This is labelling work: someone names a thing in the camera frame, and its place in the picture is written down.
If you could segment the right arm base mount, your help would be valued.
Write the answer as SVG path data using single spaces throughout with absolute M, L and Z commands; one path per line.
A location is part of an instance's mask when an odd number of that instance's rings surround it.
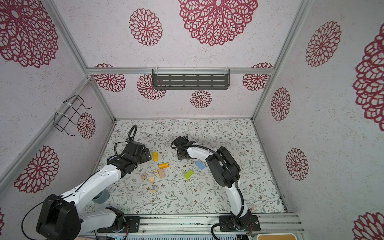
M 258 217 L 248 210 L 243 217 L 236 221 L 221 225 L 220 230 L 222 232 L 259 232 L 261 226 Z

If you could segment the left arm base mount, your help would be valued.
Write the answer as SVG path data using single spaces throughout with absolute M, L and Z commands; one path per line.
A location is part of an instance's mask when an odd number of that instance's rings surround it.
M 97 233 L 137 233 L 140 226 L 141 217 L 127 217 L 121 210 L 114 207 L 106 207 L 106 210 L 111 210 L 117 216 L 115 221 L 108 228 L 99 228 Z

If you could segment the yellow wedge wood block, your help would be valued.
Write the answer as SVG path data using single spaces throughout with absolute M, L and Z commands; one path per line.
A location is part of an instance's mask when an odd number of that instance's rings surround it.
M 157 152 L 153 153 L 153 160 L 154 160 L 154 162 L 158 162 L 159 161 L 159 155 L 158 155 Z

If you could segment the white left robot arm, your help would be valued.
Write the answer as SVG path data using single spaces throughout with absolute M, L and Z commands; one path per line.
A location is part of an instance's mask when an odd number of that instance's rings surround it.
M 74 240 L 78 235 L 101 228 L 122 231 L 126 222 L 124 213 L 114 207 L 85 215 L 81 211 L 108 186 L 151 159 L 144 144 L 128 142 L 120 155 L 108 158 L 107 164 L 82 184 L 60 196 L 48 196 L 41 208 L 37 233 L 48 240 Z

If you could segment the letter X wood cube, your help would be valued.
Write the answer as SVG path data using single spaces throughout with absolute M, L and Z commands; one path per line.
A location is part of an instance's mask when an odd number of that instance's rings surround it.
M 141 174 L 141 178 L 142 178 L 143 180 L 146 180 L 147 177 L 148 177 L 148 174 L 146 174 L 146 173 L 142 173 L 142 174 Z

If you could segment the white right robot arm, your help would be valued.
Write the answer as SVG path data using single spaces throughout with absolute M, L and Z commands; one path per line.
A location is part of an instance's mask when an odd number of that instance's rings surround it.
M 206 161 L 214 180 L 225 189 L 230 202 L 232 221 L 243 227 L 251 219 L 251 211 L 247 207 L 240 188 L 240 166 L 225 147 L 210 149 L 194 141 L 188 136 L 177 137 L 171 148 L 178 151 L 182 159 Z

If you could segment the orange supermarket wood block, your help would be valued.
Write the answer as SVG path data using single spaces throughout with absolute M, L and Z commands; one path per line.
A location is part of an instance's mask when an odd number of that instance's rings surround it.
M 159 169 L 166 169 L 169 167 L 169 163 L 163 163 L 159 165 Z

